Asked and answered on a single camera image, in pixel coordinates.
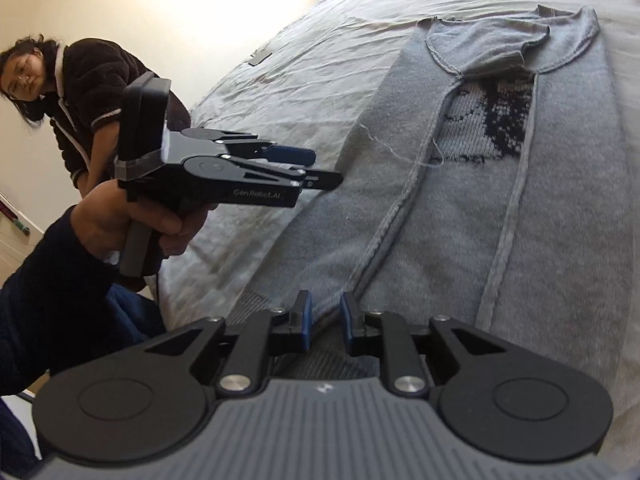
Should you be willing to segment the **operator left forearm dark sleeve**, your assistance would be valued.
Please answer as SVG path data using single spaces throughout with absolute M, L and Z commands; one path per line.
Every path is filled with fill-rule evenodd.
M 119 344 L 106 297 L 111 268 L 82 246 L 67 209 L 1 289 L 1 393 Z

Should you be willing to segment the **operator left hand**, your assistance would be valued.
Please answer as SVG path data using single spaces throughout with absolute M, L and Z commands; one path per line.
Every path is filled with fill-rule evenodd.
M 105 260 L 123 250 L 130 224 L 141 222 L 160 233 L 158 246 L 165 258 L 180 256 L 204 226 L 208 214 L 218 207 L 206 204 L 179 217 L 146 198 L 128 202 L 115 180 L 101 183 L 89 192 L 70 214 L 70 224 L 81 245 L 91 255 Z

